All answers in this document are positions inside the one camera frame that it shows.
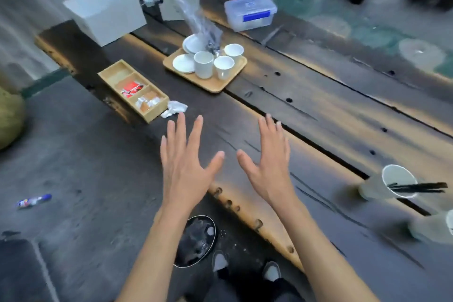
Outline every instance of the trash can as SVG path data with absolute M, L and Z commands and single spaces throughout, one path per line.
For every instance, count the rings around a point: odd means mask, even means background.
M 11 144 L 21 133 L 25 122 L 25 101 L 0 71 L 0 150 Z

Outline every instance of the white plastic cup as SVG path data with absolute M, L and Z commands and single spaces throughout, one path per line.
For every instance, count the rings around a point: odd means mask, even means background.
M 195 74 L 201 79 L 211 78 L 214 55 L 209 52 L 197 52 L 193 59 L 195 61 Z
M 237 64 L 242 59 L 242 54 L 244 54 L 244 47 L 238 43 L 230 43 L 223 50 L 226 55 L 233 58 L 234 63 Z
M 409 231 L 418 240 L 427 238 L 441 244 L 453 244 L 453 209 L 437 215 L 419 217 L 409 224 Z
M 366 200 L 389 198 L 412 198 L 417 193 L 393 192 L 388 185 L 417 184 L 417 179 L 412 173 L 399 165 L 387 165 L 379 173 L 371 176 L 359 186 L 360 195 Z
M 230 76 L 231 69 L 234 67 L 234 60 L 226 55 L 220 55 L 214 60 L 217 74 L 220 80 L 226 80 Z

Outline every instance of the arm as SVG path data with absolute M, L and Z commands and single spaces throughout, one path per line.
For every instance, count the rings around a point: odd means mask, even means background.
M 331 244 L 298 199 L 289 178 L 289 141 L 270 115 L 258 121 L 261 161 L 256 166 L 242 150 L 239 164 L 253 188 L 275 210 L 291 238 L 319 302 L 377 301 L 376 296 Z
M 168 122 L 162 137 L 160 157 L 164 170 L 162 207 L 116 302 L 164 302 L 167 299 L 173 262 L 179 240 L 192 209 L 206 194 L 223 164 L 218 152 L 206 169 L 198 161 L 203 117 L 198 116 L 186 141 L 184 114 L 175 129 Z

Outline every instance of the hand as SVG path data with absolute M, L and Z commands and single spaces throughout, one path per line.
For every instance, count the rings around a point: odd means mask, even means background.
M 217 152 L 206 169 L 200 166 L 198 149 L 201 128 L 203 117 L 200 115 L 193 124 L 186 144 L 186 119 L 181 113 L 178 115 L 176 130 L 174 122 L 168 121 L 168 139 L 165 135 L 162 136 L 160 145 L 160 158 L 164 169 L 162 207 L 186 213 L 187 216 L 206 194 L 225 157 L 224 152 Z
M 237 151 L 237 160 L 258 195 L 273 206 L 273 203 L 295 195 L 289 178 L 289 141 L 283 133 L 281 122 L 275 124 L 269 114 L 265 119 L 258 119 L 258 126 L 261 134 L 259 165 L 256 166 L 241 149 Z

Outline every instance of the white saucer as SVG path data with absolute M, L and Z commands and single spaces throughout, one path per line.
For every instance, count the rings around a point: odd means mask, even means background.
M 192 73 L 195 71 L 195 61 L 190 54 L 181 54 L 173 59 L 173 67 L 182 73 Z
M 203 46 L 203 43 L 195 34 L 192 34 L 184 39 L 183 49 L 189 54 L 195 54 L 206 50 L 205 46 Z

